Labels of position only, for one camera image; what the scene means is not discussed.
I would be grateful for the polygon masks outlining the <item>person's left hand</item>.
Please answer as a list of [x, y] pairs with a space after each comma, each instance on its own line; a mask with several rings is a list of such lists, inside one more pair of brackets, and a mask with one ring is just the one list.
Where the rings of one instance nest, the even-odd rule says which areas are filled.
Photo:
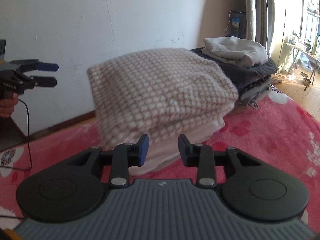
[[19, 95], [14, 93], [9, 99], [0, 100], [0, 116], [2, 118], [11, 117], [12, 113], [15, 110], [15, 106], [19, 102]]

